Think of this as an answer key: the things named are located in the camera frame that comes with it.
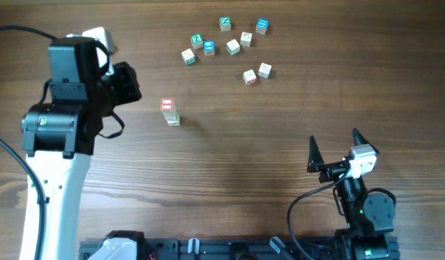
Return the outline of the white block green E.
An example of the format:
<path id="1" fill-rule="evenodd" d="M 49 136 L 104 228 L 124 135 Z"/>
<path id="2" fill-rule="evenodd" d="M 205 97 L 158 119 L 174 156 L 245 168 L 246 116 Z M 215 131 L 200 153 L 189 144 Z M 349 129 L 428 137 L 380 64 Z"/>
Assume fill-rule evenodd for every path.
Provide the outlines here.
<path id="1" fill-rule="evenodd" d="M 179 112 L 171 111 L 171 110 L 170 111 L 169 110 L 163 110 L 162 113 L 163 113 L 165 119 L 167 119 L 167 118 L 175 118 L 175 117 L 179 116 Z"/>

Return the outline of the red M block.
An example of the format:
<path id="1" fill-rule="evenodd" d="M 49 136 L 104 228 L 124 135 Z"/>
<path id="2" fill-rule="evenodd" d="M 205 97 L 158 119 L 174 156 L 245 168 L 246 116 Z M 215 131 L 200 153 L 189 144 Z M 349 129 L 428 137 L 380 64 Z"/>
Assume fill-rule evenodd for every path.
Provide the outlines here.
<path id="1" fill-rule="evenodd" d="M 162 112 L 172 113 L 176 110 L 173 98 L 162 98 L 160 101 L 160 109 Z"/>

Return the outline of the white block yellow side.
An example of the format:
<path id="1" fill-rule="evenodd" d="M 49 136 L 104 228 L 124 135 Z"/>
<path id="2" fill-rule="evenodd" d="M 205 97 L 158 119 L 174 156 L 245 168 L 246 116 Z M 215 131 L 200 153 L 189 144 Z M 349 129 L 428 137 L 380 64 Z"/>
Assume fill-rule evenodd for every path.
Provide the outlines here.
<path id="1" fill-rule="evenodd" d="M 166 119 L 167 122 L 179 122 L 180 121 L 180 117 L 175 117 L 175 118 L 167 118 Z"/>

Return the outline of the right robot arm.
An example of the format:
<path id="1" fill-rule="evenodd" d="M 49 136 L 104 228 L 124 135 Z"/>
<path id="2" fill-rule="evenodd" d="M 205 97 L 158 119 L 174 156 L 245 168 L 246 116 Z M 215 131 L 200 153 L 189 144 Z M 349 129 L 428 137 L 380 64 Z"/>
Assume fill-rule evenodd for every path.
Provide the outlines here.
<path id="1" fill-rule="evenodd" d="M 309 139 L 307 171 L 319 182 L 334 182 L 333 196 L 347 228 L 331 238 L 331 259 L 399 259 L 397 238 L 390 236 L 397 200 L 384 188 L 366 188 L 363 176 L 375 170 L 379 151 L 357 129 L 354 146 L 341 161 L 326 164 L 314 136 Z"/>

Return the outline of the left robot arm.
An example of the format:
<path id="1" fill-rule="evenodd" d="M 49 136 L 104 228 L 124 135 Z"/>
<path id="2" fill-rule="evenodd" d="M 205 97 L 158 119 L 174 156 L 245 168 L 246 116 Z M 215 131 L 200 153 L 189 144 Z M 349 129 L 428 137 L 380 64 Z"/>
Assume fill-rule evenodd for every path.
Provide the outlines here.
<path id="1" fill-rule="evenodd" d="M 99 64 L 108 49 L 89 37 L 57 38 L 48 47 L 51 78 L 22 118 L 22 148 L 30 168 L 21 259 L 73 259 L 79 203 L 103 119 L 138 101 L 135 70 Z"/>

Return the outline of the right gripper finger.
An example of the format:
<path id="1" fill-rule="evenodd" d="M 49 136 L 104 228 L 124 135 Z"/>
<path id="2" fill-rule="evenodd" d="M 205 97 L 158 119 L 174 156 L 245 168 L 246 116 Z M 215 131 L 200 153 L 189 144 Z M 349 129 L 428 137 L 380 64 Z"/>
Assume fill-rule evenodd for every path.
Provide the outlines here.
<path id="1" fill-rule="evenodd" d="M 312 135 L 309 138 L 309 156 L 308 156 L 307 172 L 316 173 L 319 171 L 323 171 L 323 169 L 324 169 L 324 159 L 321 156 L 315 136 Z"/>
<path id="2" fill-rule="evenodd" d="M 355 146 L 368 144 L 376 153 L 376 156 L 380 154 L 379 150 L 375 148 L 366 138 L 363 137 L 363 135 L 357 130 L 356 128 L 353 128 L 352 130 L 353 135 L 353 141 L 355 143 Z"/>

